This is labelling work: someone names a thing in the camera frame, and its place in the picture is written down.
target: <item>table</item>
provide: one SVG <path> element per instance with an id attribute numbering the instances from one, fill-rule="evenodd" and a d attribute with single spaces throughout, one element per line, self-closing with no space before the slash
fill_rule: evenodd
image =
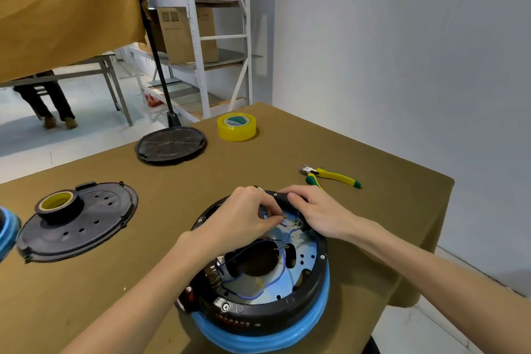
<path id="1" fill-rule="evenodd" d="M 83 77 L 83 76 L 91 76 L 91 75 L 99 75 L 103 74 L 103 77 L 105 77 L 105 82 L 107 83 L 107 87 L 109 88 L 110 96 L 113 99 L 114 106 L 116 107 L 117 111 L 122 111 L 125 118 L 127 119 L 127 123 L 129 126 L 133 126 L 133 121 L 131 120 L 131 115 L 129 115 L 129 110 L 127 108 L 127 104 L 125 103 L 124 96 L 122 94 L 122 89 L 120 88 L 120 83 L 118 82 L 118 78 L 116 77 L 116 73 L 114 71 L 113 63 L 111 61 L 111 57 L 115 55 L 114 52 L 107 52 L 103 53 L 101 55 L 94 56 L 89 59 L 84 59 L 80 62 L 72 63 L 69 66 L 76 66 L 79 64 L 90 64 L 90 63 L 98 63 L 100 65 L 99 70 L 83 70 L 83 71 L 77 71 L 74 73 L 64 73 L 61 75 L 53 75 L 53 76 L 43 76 L 43 77 L 32 77 L 27 79 L 19 79 L 19 80 L 10 80 L 9 82 L 0 82 L 0 88 L 2 87 L 14 87 L 14 86 L 22 86 L 25 84 L 37 84 L 41 82 L 46 81 L 54 81 L 54 80 L 64 80 L 69 78 L 75 78 L 75 77 Z M 116 94 L 118 94 L 118 98 L 120 99 L 120 103 L 118 103 L 116 99 L 116 94 L 114 93 L 114 89 L 112 84 L 110 83 L 109 76 L 113 79 L 114 86 L 116 87 Z"/>
<path id="2" fill-rule="evenodd" d="M 381 223 L 433 251 L 453 180 L 265 104 L 253 114 L 257 136 L 231 143 L 216 119 L 195 126 L 208 138 L 204 153 L 176 166 L 137 160 L 134 144 L 0 184 L 0 204 L 26 221 L 47 194 L 77 184 L 118 182 L 133 187 L 139 206 L 127 227 L 97 248 L 57 263 L 24 264 L 16 251 L 0 263 L 0 323 L 7 353 L 57 353 L 134 286 L 213 202 L 241 185 L 279 190 L 304 183 L 301 162 L 354 176 L 356 190 L 333 180 L 322 187 L 354 213 Z M 297 354 L 361 352 L 386 305 L 411 306 L 418 293 L 353 245 L 329 240 L 330 296 L 321 321 Z M 172 309 L 146 353 L 220 353 L 190 317 Z"/>

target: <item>roll of tape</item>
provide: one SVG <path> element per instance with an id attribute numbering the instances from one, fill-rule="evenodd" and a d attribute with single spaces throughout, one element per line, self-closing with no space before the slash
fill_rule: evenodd
<path id="1" fill-rule="evenodd" d="M 83 206 L 83 199 L 77 190 L 65 189 L 42 198 L 35 205 L 35 212 L 48 223 L 58 224 L 77 217 Z"/>
<path id="2" fill-rule="evenodd" d="M 218 133 L 230 142 L 249 140 L 256 134 L 256 118 L 248 113 L 227 113 L 218 118 Z"/>

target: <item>yellow tape roll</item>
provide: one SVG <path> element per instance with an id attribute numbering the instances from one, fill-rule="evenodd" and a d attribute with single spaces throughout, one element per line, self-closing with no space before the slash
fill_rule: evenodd
<path id="1" fill-rule="evenodd" d="M 218 118 L 218 133 L 230 142 L 248 140 L 256 134 L 256 118 L 248 113 L 226 113 Z"/>

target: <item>tape label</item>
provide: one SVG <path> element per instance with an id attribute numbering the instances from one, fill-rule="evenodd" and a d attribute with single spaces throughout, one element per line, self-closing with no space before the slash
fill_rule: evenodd
<path id="1" fill-rule="evenodd" d="M 230 116 L 229 118 L 225 119 L 224 122 L 229 126 L 243 126 L 249 123 L 249 118 L 240 115 Z"/>

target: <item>metal table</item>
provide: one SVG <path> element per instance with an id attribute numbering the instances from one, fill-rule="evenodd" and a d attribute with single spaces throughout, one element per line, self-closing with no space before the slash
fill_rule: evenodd
<path id="1" fill-rule="evenodd" d="M 102 74 L 103 77 L 105 77 L 105 82 L 107 83 L 107 87 L 109 88 L 110 96 L 113 99 L 114 106 L 116 107 L 117 111 L 122 111 L 125 118 L 127 119 L 127 123 L 129 126 L 133 126 L 133 121 L 131 120 L 131 115 L 129 115 L 129 110 L 127 109 L 127 104 L 125 103 L 124 96 L 122 94 L 122 89 L 120 88 L 120 83 L 118 82 L 118 78 L 116 77 L 116 73 L 114 71 L 113 63 L 111 61 L 111 57 L 114 56 L 114 52 L 107 52 L 103 53 L 101 55 L 94 56 L 89 59 L 84 59 L 80 62 L 72 63 L 69 66 L 76 66 L 78 64 L 90 64 L 90 63 L 98 63 L 100 65 L 99 70 L 84 70 L 84 71 L 77 71 L 75 73 L 65 73 L 62 75 L 53 75 L 53 76 L 43 76 L 43 77 L 32 77 L 28 79 L 19 79 L 19 80 L 11 80 L 9 82 L 0 82 L 0 88 L 1 87 L 14 87 L 14 86 L 22 86 L 26 84 L 38 84 L 40 82 L 51 82 L 54 80 L 64 80 L 69 78 L 75 78 L 75 77 L 83 77 L 83 76 L 91 76 L 91 75 L 100 75 Z M 116 87 L 116 93 L 113 89 L 113 86 L 109 79 L 110 77 L 113 79 L 114 86 Z"/>

